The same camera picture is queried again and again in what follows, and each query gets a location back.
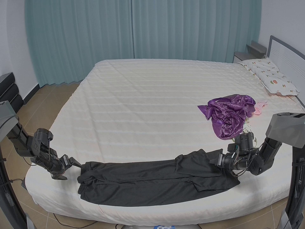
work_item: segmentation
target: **white label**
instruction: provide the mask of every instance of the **white label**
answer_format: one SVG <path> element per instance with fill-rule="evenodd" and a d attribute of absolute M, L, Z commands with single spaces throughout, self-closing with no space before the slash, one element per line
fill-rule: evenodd
<path fill-rule="evenodd" d="M 218 165 L 221 165 L 221 161 L 222 161 L 222 154 L 219 155 L 219 160 L 218 160 Z"/>
<path fill-rule="evenodd" d="M 66 165 L 68 165 L 68 161 L 67 161 L 66 156 L 63 156 L 63 160 L 65 161 Z"/>

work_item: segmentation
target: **gray nightstand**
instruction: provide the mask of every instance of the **gray nightstand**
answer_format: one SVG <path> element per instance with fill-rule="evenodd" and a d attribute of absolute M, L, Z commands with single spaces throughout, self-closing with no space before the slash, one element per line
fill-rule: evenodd
<path fill-rule="evenodd" d="M 248 52 L 234 52 L 233 63 L 238 63 L 246 59 L 263 59 L 267 48 L 252 41 L 250 45 L 247 44 Z"/>

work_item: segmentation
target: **bed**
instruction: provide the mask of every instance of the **bed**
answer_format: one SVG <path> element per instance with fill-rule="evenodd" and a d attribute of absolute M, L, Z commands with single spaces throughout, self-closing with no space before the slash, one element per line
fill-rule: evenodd
<path fill-rule="evenodd" d="M 280 70 L 292 65 L 292 70 L 304 73 L 305 56 L 298 61 L 301 56 L 296 50 L 293 54 L 285 50 L 291 48 L 271 39 L 268 55 L 280 63 Z M 292 70 L 284 74 L 294 82 Z M 295 84 L 303 101 L 304 79 L 300 82 L 302 79 Z M 200 148 L 206 152 L 226 149 L 231 141 L 216 137 L 211 121 L 197 105 L 231 94 L 268 100 L 262 114 L 250 118 L 259 144 L 274 113 L 304 112 L 299 99 L 268 93 L 238 63 L 105 60 L 95 65 L 59 112 L 50 129 L 54 134 L 51 147 L 59 157 L 67 154 L 80 163 L 166 160 Z M 170 205 L 115 207 L 88 203 L 78 194 L 77 167 L 66 171 L 67 181 L 51 179 L 39 166 L 30 167 L 26 186 L 37 204 L 65 216 L 125 225 L 207 223 L 243 216 L 288 196 L 291 156 L 292 148 L 283 144 L 273 167 L 260 176 L 246 172 L 239 179 L 241 184 L 226 192 Z"/>

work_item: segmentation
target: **black drawer cabinet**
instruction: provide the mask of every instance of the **black drawer cabinet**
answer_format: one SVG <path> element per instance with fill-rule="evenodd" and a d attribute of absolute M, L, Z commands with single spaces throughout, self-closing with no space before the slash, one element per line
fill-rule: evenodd
<path fill-rule="evenodd" d="M 0 102 L 2 101 L 9 101 L 16 113 L 24 103 L 19 95 L 19 89 L 15 84 L 13 73 L 0 76 Z"/>

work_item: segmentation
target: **teal curtain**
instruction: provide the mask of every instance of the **teal curtain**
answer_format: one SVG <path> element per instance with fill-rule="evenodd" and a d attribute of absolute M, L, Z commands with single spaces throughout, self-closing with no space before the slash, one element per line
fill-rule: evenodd
<path fill-rule="evenodd" d="M 40 86 L 82 80 L 104 59 L 232 62 L 257 41 L 261 0 L 25 0 Z"/>
<path fill-rule="evenodd" d="M 258 40 L 261 0 L 132 0 L 135 58 L 233 62 Z"/>
<path fill-rule="evenodd" d="M 40 86 L 84 79 L 104 59 L 133 58 L 131 0 L 25 0 Z"/>

